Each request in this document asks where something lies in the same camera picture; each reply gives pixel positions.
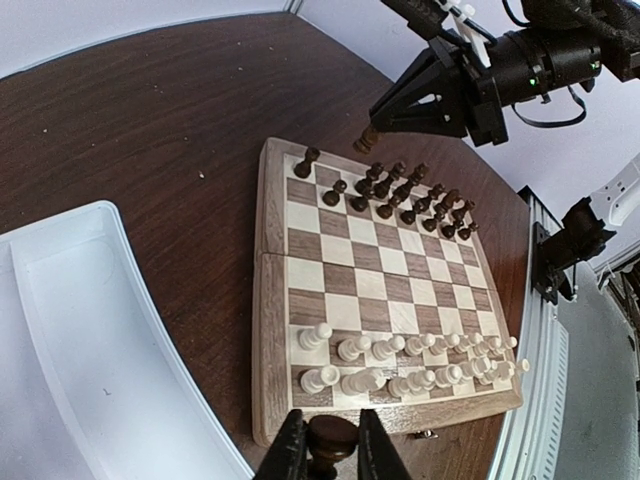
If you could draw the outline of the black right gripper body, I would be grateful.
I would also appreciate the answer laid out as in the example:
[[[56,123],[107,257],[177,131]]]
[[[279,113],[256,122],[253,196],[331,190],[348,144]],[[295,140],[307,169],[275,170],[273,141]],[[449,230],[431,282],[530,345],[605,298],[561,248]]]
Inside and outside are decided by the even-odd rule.
[[[429,133],[469,136],[476,146],[508,140],[503,109],[550,92],[585,83],[600,74],[600,46],[586,33],[544,29],[510,31],[487,49],[483,67],[468,49],[433,39],[429,42],[445,70],[437,85],[443,103],[429,122]]]

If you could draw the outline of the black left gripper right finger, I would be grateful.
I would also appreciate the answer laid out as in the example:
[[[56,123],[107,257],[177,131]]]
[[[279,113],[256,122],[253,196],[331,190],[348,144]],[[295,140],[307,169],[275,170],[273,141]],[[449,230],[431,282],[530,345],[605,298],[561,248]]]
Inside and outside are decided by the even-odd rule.
[[[407,468],[373,409],[360,411],[357,475],[360,480],[410,478]]]

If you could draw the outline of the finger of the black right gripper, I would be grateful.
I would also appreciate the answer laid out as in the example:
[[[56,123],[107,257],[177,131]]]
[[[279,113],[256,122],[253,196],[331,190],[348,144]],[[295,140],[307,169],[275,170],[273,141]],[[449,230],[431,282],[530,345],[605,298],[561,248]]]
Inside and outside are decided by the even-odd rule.
[[[424,133],[452,138],[468,135],[460,50],[423,50],[371,107],[371,126],[380,133]]]

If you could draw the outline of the dark chess piece fifteenth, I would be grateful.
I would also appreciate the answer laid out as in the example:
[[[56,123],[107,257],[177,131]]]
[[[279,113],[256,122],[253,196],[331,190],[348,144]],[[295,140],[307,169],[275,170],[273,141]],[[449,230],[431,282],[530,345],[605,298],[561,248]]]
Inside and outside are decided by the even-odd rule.
[[[308,479],[336,479],[335,465],[349,458],[359,440],[358,427],[332,415],[318,415],[308,423],[307,447],[311,459],[307,462]]]

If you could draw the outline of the dark chess piece eleventh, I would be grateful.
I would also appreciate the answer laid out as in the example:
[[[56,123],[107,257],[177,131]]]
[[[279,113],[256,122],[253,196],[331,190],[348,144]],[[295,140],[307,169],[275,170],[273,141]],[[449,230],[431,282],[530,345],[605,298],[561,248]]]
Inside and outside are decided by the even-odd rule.
[[[408,176],[406,182],[394,190],[389,204],[393,208],[397,208],[402,202],[407,200],[412,189],[420,184],[427,172],[428,167],[424,163],[420,163]]]

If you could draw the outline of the dark chess piece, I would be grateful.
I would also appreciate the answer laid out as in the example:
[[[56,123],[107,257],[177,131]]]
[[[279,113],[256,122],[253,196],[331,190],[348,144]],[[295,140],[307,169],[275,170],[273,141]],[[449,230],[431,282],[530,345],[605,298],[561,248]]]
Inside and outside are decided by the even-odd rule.
[[[464,204],[451,211],[451,217],[455,222],[463,222],[465,220],[466,214],[470,213],[475,209],[475,202],[472,200],[465,200]]]
[[[419,198],[413,205],[413,211],[416,214],[423,214],[427,212],[430,208],[431,203],[434,200],[437,200],[440,195],[445,191],[445,187],[443,184],[438,183],[434,185],[426,196]]]
[[[381,162],[376,162],[366,171],[365,176],[358,180],[354,186],[357,193],[366,196],[373,193],[375,182],[385,171],[385,166]]]
[[[479,225],[476,222],[471,222],[468,226],[459,229],[457,235],[462,241],[467,241],[478,229]]]
[[[381,204],[376,208],[376,214],[379,218],[387,220],[392,217],[394,210],[403,202],[401,196],[393,195],[385,204]]]
[[[364,212],[369,202],[375,197],[375,181],[371,178],[365,177],[356,182],[354,189],[358,193],[358,196],[354,196],[349,200],[351,207],[357,212]]]
[[[445,239],[453,239],[456,235],[456,232],[463,226],[463,220],[454,220],[453,222],[449,223],[443,222],[440,225],[440,233]]]
[[[374,186],[374,195],[377,199],[384,200],[388,197],[391,186],[398,181],[406,171],[406,164],[403,161],[396,162],[387,176]]]
[[[447,213],[453,208],[454,204],[461,199],[458,189],[450,190],[444,198],[434,206],[434,219],[441,222],[445,219]]]
[[[401,213],[400,219],[406,225],[412,225],[415,223],[418,215],[425,213],[430,206],[431,198],[426,196],[416,200],[410,210],[405,210]]]

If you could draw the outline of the dark chess piece thirteenth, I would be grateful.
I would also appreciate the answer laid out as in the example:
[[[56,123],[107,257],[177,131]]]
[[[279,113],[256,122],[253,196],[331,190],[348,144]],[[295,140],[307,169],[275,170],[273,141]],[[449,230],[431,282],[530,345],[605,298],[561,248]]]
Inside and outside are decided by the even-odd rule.
[[[436,209],[430,218],[422,221],[423,228],[428,232],[435,232],[447,217],[447,209]]]

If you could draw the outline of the dark chess piece twelfth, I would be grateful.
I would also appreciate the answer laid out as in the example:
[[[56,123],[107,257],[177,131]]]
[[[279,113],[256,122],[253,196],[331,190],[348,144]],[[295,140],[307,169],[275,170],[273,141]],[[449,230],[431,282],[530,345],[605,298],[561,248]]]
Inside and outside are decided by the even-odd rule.
[[[347,183],[344,180],[337,180],[330,190],[322,195],[322,201],[329,207],[335,207],[340,203],[342,195],[345,193]]]

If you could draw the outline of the dark chess piece fourteenth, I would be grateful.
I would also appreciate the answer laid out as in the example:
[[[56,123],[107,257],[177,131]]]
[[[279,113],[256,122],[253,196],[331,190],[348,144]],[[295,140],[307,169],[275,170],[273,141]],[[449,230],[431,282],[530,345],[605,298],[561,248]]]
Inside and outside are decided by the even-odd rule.
[[[307,179],[313,173],[314,163],[320,157],[320,150],[316,147],[308,147],[301,161],[293,168],[294,175],[299,179]]]

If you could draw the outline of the wooden chess board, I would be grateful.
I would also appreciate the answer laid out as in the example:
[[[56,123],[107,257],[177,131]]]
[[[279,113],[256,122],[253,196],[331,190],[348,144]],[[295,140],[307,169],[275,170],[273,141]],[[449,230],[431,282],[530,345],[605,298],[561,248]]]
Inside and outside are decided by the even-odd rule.
[[[418,350],[447,335],[442,350],[460,343],[469,331],[510,337],[497,287],[477,234],[469,240],[445,239],[422,226],[424,215],[406,225],[399,213],[383,220],[372,199],[364,212],[349,200],[366,166],[321,152],[313,173],[299,179],[293,168],[308,147],[278,138],[266,140],[259,160],[255,227],[252,322],[252,426],[255,441],[271,444],[287,414],[300,409],[306,418],[336,415],[354,421],[362,409],[375,410],[392,434],[410,434],[501,414],[524,402],[521,381],[515,389],[481,398],[423,405],[355,407],[347,410],[295,408],[292,405],[290,328],[305,329],[299,345],[316,349],[332,331],[383,331],[393,338],[374,346],[363,337],[341,346],[347,360],[371,349],[380,360],[402,350],[405,338],[422,333]],[[340,203],[329,207],[322,195],[337,180],[347,183]],[[422,390],[438,380],[461,380],[462,370],[420,371],[406,385],[391,384],[383,373],[360,371],[343,379],[333,366],[309,371],[301,386],[309,393],[340,383],[347,395],[387,386],[391,392]]]

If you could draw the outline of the white plastic sorting tray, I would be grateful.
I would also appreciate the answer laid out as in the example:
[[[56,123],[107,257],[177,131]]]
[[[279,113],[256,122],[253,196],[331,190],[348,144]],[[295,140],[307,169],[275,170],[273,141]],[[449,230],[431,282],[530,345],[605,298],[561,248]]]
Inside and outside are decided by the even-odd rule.
[[[249,479],[147,290],[117,207],[1,237],[5,479]]]

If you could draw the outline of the pile of dark chess pieces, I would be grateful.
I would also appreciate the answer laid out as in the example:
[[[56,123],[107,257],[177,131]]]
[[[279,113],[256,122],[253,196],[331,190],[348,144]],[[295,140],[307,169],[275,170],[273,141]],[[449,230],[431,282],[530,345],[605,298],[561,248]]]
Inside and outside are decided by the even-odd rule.
[[[380,132],[373,125],[368,125],[354,141],[353,148],[357,153],[368,155],[380,140]]]

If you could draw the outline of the white chess pieces group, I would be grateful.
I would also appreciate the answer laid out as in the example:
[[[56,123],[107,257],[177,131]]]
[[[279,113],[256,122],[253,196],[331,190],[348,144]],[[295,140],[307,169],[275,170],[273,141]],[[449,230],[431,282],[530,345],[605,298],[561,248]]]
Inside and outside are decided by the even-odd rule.
[[[510,337],[506,340],[499,336],[483,336],[477,332],[467,332],[459,337],[460,343],[452,348],[442,350],[438,355],[434,353],[437,346],[444,345],[449,339],[447,335],[437,335],[436,344],[423,350],[418,350],[420,341],[431,338],[431,333],[418,336],[410,335],[405,338],[402,350],[383,360],[374,356],[371,349],[361,351],[354,358],[347,360],[340,356],[341,346],[358,345],[365,337],[366,344],[374,346],[380,342],[393,338],[389,332],[383,331],[332,331],[332,335],[319,344],[314,350],[306,350],[299,345],[299,338],[305,329],[293,325],[290,328],[291,350],[289,363],[291,371],[292,405],[295,408],[319,410],[347,410],[355,407],[423,405],[442,403],[457,399],[481,398],[500,392],[515,389],[516,381],[529,371],[531,364],[528,360],[514,360],[513,348],[517,339]],[[389,384],[400,378],[404,385],[420,371],[438,373],[450,365],[456,365],[462,370],[462,378],[454,384],[444,384],[436,380],[432,386],[422,390],[407,388],[391,392],[387,386],[378,390],[347,395],[340,383],[328,385],[317,393],[309,393],[301,386],[301,379],[307,372],[322,370],[331,365],[333,372],[337,372],[341,379],[360,371],[374,370],[383,373]]]

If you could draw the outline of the aluminium front frame rail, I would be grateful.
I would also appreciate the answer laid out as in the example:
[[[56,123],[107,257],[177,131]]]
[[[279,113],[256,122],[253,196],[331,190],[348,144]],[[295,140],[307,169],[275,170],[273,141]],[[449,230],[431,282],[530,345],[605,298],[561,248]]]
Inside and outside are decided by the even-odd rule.
[[[528,282],[517,357],[521,407],[504,416],[490,479],[636,479],[639,341],[587,262],[577,296],[545,301]]]

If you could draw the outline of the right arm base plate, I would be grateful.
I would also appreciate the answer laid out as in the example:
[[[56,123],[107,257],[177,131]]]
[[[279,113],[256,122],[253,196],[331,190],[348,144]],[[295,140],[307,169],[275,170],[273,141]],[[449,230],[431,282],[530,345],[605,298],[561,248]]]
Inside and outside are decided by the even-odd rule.
[[[576,294],[574,281],[569,281],[565,271],[602,253],[616,235],[596,217],[591,202],[583,197],[572,206],[562,219],[563,227],[553,235],[540,222],[533,224],[532,284],[555,306],[559,296],[571,301]]]

